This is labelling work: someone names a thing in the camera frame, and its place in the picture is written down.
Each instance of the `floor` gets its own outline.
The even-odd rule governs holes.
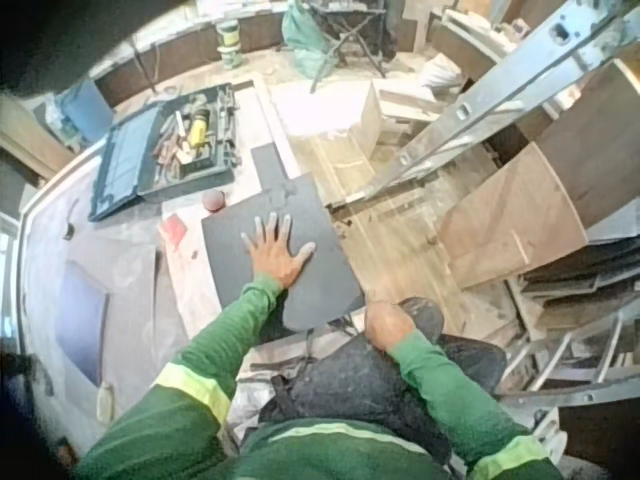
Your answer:
[[[429,55],[400,54],[388,66],[389,77],[415,78],[427,58]],[[234,71],[225,71],[218,63],[211,64],[167,81],[159,85],[159,89],[177,86],[181,93],[187,93],[258,72],[271,87],[280,116],[288,116],[282,118],[286,130],[287,125],[295,125],[312,116],[303,104],[296,103],[293,108],[291,104],[287,105],[288,101],[299,102],[300,98],[287,99],[287,91],[299,90],[301,85],[306,89],[310,83],[292,68],[291,60],[291,53],[286,51],[255,52],[246,55],[244,65]],[[366,64],[353,62],[349,69],[337,69],[330,78],[323,80],[319,91],[336,82],[342,82],[336,87],[339,90],[368,89],[370,82],[366,80],[376,78],[375,75]],[[119,105],[117,119],[135,112],[150,98],[151,92],[143,92]],[[336,149],[332,142],[323,142],[318,136],[287,133],[301,167],[314,173],[325,172],[316,175],[320,190],[325,192],[346,194],[357,189],[373,172],[383,168],[399,148],[397,143],[378,144],[368,158],[360,153],[357,161],[345,162],[344,157],[350,154]],[[334,218],[343,248],[369,298],[390,301],[412,295],[433,298],[442,306],[448,333],[484,339],[501,346],[519,334],[516,311],[504,285],[461,291],[449,274],[446,254],[436,237],[439,218],[493,171],[495,166],[489,155],[482,147],[476,147],[423,184],[399,195],[382,197],[343,211]],[[91,194],[95,165],[82,173],[33,219],[27,239],[25,275],[27,343],[29,349],[41,355],[49,366],[56,389],[53,400],[45,399],[36,389],[43,428],[54,436],[66,435],[81,454],[99,438],[105,427],[95,419],[95,388],[87,385],[81,375],[70,373],[51,338],[49,327],[55,315],[61,269],[69,249],[68,242],[61,240],[62,228],[76,199],[83,201],[78,202],[73,211],[74,222],[81,230],[95,228],[85,220],[88,213],[85,199]],[[157,230],[161,216],[159,205],[141,204],[98,224],[99,234],[154,245],[161,252],[163,242]],[[151,317],[146,324],[144,319],[139,319],[139,323],[127,332],[134,339],[139,336],[145,342],[140,344],[141,348],[133,349],[136,351],[125,352],[130,356],[127,357],[130,368],[122,380],[127,387],[117,395],[117,415],[144,394],[164,363],[188,342],[162,254],[156,259]]]

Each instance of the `round object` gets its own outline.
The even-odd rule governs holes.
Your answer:
[[[215,188],[207,190],[202,194],[202,206],[211,213],[222,210],[224,208],[224,200],[224,193]]]

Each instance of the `toolbox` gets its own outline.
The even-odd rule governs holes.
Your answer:
[[[201,115],[204,109],[208,109],[206,116]],[[162,202],[233,182],[235,110],[233,85],[224,83],[150,104],[113,126],[93,185],[89,220],[102,220],[141,199]],[[176,112],[181,120],[176,119]],[[208,122],[204,128],[192,128],[196,113]],[[181,129],[182,136],[171,133]],[[191,150],[192,158],[178,161],[172,150],[165,155],[169,163],[161,162],[159,152],[177,152],[187,138],[194,138],[192,130],[197,130],[194,135],[202,145]],[[178,137],[175,145],[163,145],[174,136]]]

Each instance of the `blue container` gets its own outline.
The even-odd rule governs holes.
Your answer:
[[[69,117],[89,143],[100,140],[111,127],[113,111],[96,87],[87,79],[57,97],[62,113]]]

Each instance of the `person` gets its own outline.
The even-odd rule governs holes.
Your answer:
[[[80,478],[450,478],[428,450],[383,424],[346,418],[285,419],[261,425],[227,458],[219,434],[243,357],[276,298],[314,252],[291,256],[291,218],[243,234],[254,279],[167,364],[147,394],[78,464]],[[447,359],[397,306],[367,307],[365,335],[421,398],[473,478],[562,478],[542,446]]]

